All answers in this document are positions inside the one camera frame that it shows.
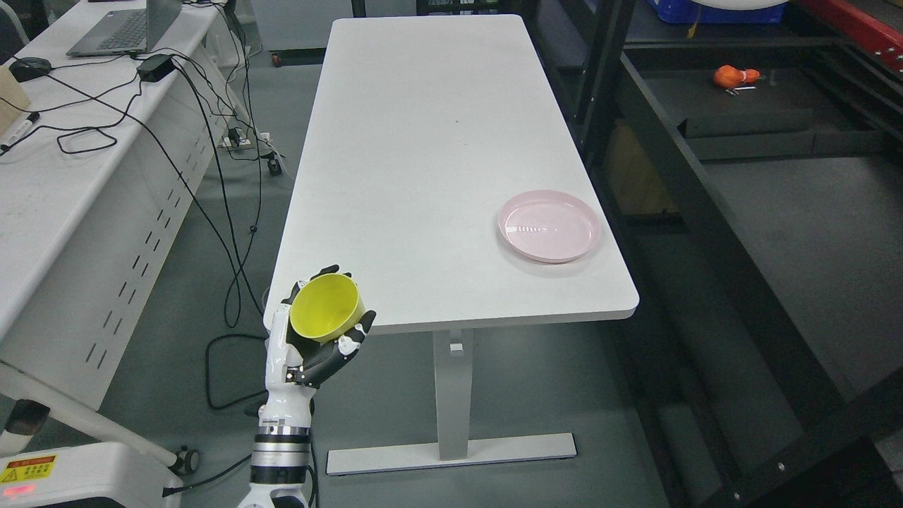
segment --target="red light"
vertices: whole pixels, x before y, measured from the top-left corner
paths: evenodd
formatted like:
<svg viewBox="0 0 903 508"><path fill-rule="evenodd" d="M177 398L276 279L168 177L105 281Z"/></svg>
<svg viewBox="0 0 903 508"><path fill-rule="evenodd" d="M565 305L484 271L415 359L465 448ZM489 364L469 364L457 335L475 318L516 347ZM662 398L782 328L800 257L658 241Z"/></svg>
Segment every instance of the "red light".
<svg viewBox="0 0 903 508"><path fill-rule="evenodd" d="M17 495L28 494L34 490L35 486L37 486L37 485L28 484L28 485L17 485L15 487L6 487L3 490L3 495L6 497L15 497Z"/></svg>

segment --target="laptop keyboard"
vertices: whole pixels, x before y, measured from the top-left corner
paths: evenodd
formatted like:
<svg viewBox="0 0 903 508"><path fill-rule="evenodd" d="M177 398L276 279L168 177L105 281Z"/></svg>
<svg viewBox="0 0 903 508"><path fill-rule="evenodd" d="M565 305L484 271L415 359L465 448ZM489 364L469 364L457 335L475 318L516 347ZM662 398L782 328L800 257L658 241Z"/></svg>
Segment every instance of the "laptop keyboard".
<svg viewBox="0 0 903 508"><path fill-rule="evenodd" d="M147 9L142 9L131 16L128 21L116 30L116 33L103 41L98 48L110 50L115 48L134 48L141 45L147 37Z"/></svg>

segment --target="blue crate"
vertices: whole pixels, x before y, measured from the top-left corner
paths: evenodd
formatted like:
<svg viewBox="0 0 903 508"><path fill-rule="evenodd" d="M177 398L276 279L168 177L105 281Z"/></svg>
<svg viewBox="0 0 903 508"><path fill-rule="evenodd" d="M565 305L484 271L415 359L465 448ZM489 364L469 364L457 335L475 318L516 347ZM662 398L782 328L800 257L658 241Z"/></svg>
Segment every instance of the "blue crate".
<svg viewBox="0 0 903 508"><path fill-rule="evenodd" d="M699 5L691 0L647 0L658 12L658 17L666 23L699 23L706 24L773 24L781 22L786 4L753 9L751 11L730 11Z"/></svg>

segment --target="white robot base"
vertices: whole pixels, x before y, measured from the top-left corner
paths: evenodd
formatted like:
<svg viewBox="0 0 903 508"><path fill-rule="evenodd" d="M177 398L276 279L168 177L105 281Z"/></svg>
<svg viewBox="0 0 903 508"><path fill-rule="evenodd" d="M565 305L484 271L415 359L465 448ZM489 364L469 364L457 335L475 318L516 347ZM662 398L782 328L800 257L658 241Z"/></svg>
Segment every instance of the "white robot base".
<svg viewBox="0 0 903 508"><path fill-rule="evenodd" d="M54 448L0 458L4 508L104 506L178 508L181 494L163 497L182 480L151 456L122 443Z"/></svg>

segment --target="table leg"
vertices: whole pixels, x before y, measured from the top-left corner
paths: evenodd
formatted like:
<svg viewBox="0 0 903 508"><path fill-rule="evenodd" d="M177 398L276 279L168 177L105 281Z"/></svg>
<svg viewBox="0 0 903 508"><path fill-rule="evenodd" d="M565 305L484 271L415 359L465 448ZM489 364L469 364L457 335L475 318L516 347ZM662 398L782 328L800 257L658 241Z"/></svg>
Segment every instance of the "table leg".
<svg viewBox="0 0 903 508"><path fill-rule="evenodd" d="M433 332L433 368L439 459L464 458L470 438L473 330Z"/></svg>
<svg viewBox="0 0 903 508"><path fill-rule="evenodd" d="M542 436L470 437L473 330L433 333L436 443L330 450L327 475L522 462L577 455L570 432Z"/></svg>

